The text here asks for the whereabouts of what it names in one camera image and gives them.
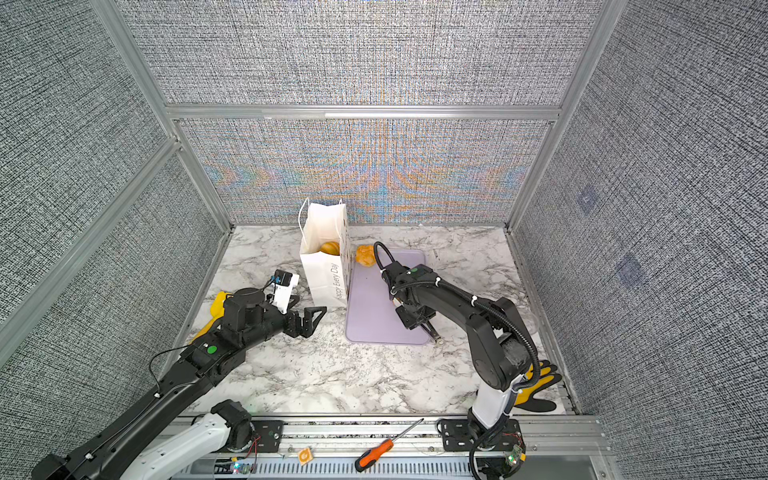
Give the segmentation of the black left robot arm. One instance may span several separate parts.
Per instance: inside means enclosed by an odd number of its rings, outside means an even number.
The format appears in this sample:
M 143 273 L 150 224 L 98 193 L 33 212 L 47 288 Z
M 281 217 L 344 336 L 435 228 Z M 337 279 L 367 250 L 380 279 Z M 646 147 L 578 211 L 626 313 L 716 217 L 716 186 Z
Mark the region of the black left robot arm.
M 197 399 L 244 363 L 247 351 L 277 334 L 309 338 L 327 313 L 325 306 L 281 311 L 274 296 L 243 288 L 224 296 L 223 315 L 206 332 L 180 347 L 178 360 L 155 386 L 120 417 L 65 456 L 49 454 L 32 469 L 33 479 L 118 479 L 150 443 Z

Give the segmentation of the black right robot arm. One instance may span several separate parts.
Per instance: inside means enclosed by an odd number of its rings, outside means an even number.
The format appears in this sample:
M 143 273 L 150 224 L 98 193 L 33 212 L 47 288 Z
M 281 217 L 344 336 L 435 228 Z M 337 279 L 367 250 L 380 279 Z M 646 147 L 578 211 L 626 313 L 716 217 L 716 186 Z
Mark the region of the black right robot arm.
M 379 241 L 373 244 L 373 255 L 405 328 L 433 334 L 431 320 L 441 315 L 463 330 L 471 364 L 481 379 L 469 421 L 480 435 L 504 427 L 517 396 L 538 383 L 542 370 L 535 342 L 514 302 L 474 295 L 426 265 L 406 266 Z

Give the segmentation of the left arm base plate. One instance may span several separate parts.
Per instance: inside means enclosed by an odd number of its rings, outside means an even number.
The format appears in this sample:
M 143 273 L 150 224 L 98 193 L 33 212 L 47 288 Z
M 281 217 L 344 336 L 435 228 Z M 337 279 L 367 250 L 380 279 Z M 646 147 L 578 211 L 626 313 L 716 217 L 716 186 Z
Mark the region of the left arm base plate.
M 281 420 L 242 421 L 231 428 L 223 450 L 237 454 L 277 453 L 284 426 Z

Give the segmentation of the small striped croissant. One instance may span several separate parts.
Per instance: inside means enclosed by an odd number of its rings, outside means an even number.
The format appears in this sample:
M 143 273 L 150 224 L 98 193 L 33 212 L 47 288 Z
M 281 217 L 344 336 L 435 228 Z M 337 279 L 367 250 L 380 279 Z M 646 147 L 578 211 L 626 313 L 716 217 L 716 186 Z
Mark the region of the small striped croissant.
M 320 246 L 319 251 L 331 256 L 340 256 L 341 255 L 340 243 L 337 241 L 324 242 Z

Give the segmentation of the white printed paper bag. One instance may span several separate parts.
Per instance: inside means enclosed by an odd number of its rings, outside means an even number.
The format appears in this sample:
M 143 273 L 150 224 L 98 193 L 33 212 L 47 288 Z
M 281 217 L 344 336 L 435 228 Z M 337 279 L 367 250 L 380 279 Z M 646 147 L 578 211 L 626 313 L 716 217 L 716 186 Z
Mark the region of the white printed paper bag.
M 316 306 L 346 307 L 352 267 L 352 245 L 348 235 L 347 205 L 323 205 L 306 198 L 299 209 L 301 232 L 299 255 Z M 340 243 L 341 255 L 319 251 L 324 242 Z

